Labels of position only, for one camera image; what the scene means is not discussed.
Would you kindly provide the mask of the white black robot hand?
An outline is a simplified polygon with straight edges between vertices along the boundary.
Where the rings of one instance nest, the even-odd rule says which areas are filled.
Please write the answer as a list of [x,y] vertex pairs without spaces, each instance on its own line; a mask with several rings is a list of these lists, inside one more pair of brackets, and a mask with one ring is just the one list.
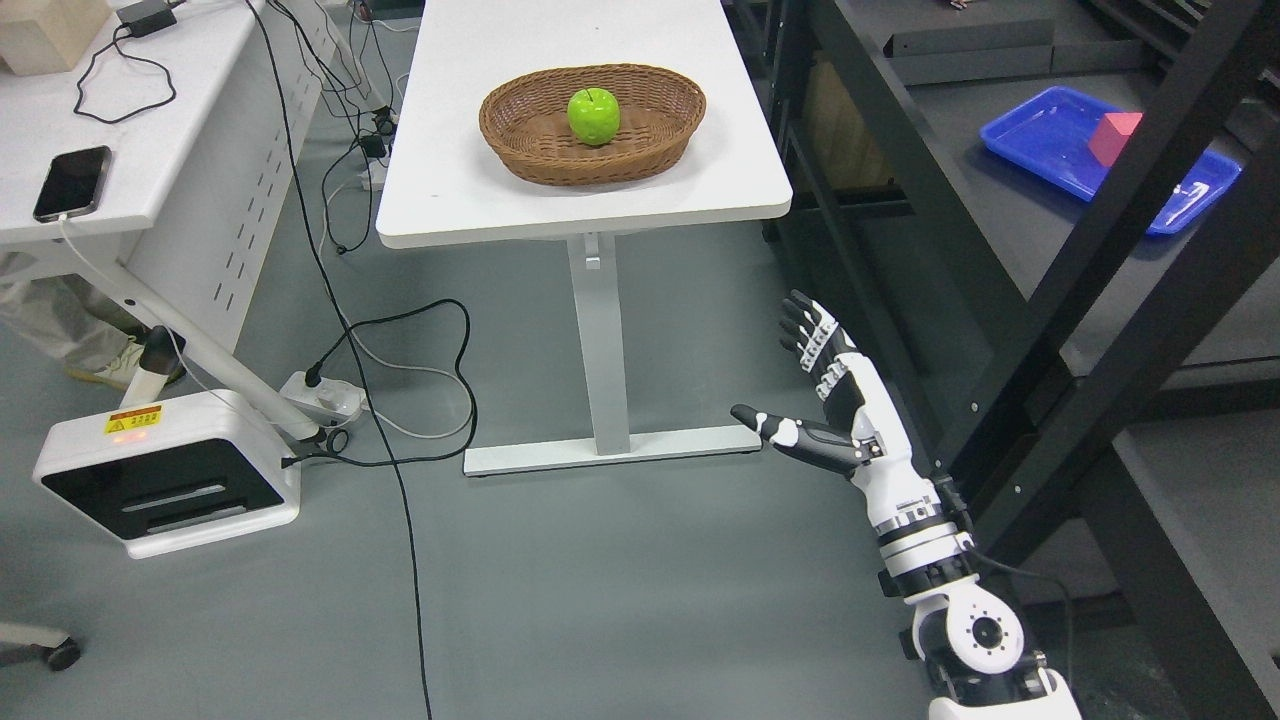
[[745,404],[732,406],[732,418],[781,454],[858,487],[882,543],[945,524],[942,501],[913,466],[911,441],[874,363],[831,311],[800,291],[783,299],[782,311],[781,343],[810,377],[824,419],[778,416]]

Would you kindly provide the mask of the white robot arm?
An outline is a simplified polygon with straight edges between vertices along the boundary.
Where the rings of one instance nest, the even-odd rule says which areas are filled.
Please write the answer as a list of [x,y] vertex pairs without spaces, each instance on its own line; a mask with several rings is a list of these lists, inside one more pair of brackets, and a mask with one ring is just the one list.
[[934,689],[929,719],[1079,719],[1068,680],[1027,643],[1020,618],[980,585],[977,547],[938,503],[877,527],[882,591],[911,607],[902,651]]

